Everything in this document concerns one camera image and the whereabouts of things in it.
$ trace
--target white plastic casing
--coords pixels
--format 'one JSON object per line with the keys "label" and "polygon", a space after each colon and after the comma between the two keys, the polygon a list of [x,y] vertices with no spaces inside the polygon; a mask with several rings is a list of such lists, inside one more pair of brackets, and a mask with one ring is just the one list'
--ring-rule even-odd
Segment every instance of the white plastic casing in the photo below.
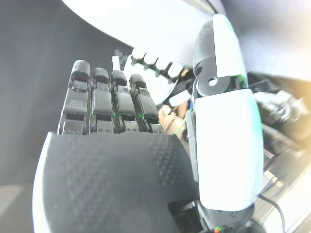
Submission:
{"label": "white plastic casing", "polygon": [[196,99],[200,200],[205,208],[238,211],[260,192],[263,139],[251,90]]}

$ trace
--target robotic hand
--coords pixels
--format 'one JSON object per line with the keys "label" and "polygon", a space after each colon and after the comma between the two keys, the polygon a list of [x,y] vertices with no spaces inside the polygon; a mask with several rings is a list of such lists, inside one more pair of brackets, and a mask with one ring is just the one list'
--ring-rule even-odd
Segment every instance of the robotic hand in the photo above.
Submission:
{"label": "robotic hand", "polygon": [[35,233],[239,231],[260,191],[262,133],[237,38],[224,16],[194,55],[190,159],[165,135],[144,79],[129,85],[76,61],[56,133],[44,143],[33,192]]}

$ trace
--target floor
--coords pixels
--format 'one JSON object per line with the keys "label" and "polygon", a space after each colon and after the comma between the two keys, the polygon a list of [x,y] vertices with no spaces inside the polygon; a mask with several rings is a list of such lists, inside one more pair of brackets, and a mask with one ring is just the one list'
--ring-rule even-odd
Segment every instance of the floor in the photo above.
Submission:
{"label": "floor", "polygon": [[80,19],[61,0],[0,7],[0,229],[33,232],[32,182],[48,131],[57,128],[72,64],[112,70],[129,47]]}

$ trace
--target black robotic finger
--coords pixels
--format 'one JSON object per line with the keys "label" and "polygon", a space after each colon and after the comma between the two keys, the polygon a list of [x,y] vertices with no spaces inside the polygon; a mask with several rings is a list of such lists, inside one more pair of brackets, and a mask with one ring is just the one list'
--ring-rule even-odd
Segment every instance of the black robotic finger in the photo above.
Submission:
{"label": "black robotic finger", "polygon": [[103,68],[95,68],[92,82],[92,114],[90,132],[113,133],[113,111],[111,93],[109,91],[108,72]]}
{"label": "black robotic finger", "polygon": [[131,96],[136,111],[139,130],[150,133],[163,133],[159,124],[158,111],[147,90],[144,79],[133,74],[130,78]]}
{"label": "black robotic finger", "polygon": [[90,65],[83,60],[73,64],[58,134],[88,134],[90,113]]}
{"label": "black robotic finger", "polygon": [[124,73],[114,70],[109,83],[116,133],[138,132],[136,113]]}

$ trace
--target dark gray floor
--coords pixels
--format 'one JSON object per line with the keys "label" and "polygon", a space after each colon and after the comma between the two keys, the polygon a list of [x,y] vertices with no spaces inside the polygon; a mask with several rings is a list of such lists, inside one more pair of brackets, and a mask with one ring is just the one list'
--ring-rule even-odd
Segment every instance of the dark gray floor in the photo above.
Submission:
{"label": "dark gray floor", "polygon": [[[0,188],[20,184],[22,192],[0,215],[1,233],[33,230],[34,172],[47,132],[56,130],[73,62],[84,59],[93,68],[111,71],[114,50],[126,48],[84,22],[61,0],[2,2]],[[1,209],[5,195],[0,197]]]}

